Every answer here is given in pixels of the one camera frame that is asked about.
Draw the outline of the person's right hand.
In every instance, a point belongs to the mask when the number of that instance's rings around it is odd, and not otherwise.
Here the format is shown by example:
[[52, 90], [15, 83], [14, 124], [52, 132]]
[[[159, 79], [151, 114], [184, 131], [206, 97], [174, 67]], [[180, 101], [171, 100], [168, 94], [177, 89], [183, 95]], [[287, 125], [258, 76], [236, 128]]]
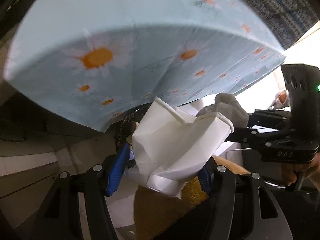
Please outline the person's right hand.
[[281, 164], [280, 173], [283, 183], [287, 186], [297, 181], [297, 173], [304, 172], [319, 191], [319, 152], [315, 154], [312, 162], [308, 164]]

